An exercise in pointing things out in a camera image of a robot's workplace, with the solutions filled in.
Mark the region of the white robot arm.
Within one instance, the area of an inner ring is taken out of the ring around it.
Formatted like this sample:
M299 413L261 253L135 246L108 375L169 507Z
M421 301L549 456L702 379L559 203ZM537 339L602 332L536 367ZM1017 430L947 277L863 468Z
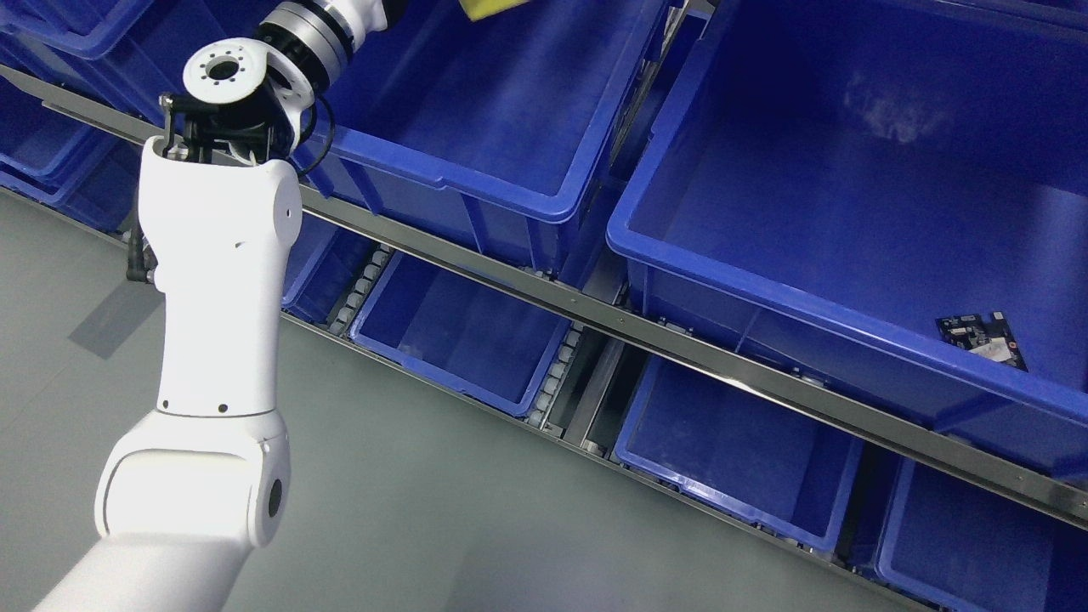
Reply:
M277 329L302 170L290 156L373 32L405 1L284 1L249 37L210 42L141 147L126 276L166 299L156 405L113 446L99 539L39 611L218 611L275 538L289 489Z

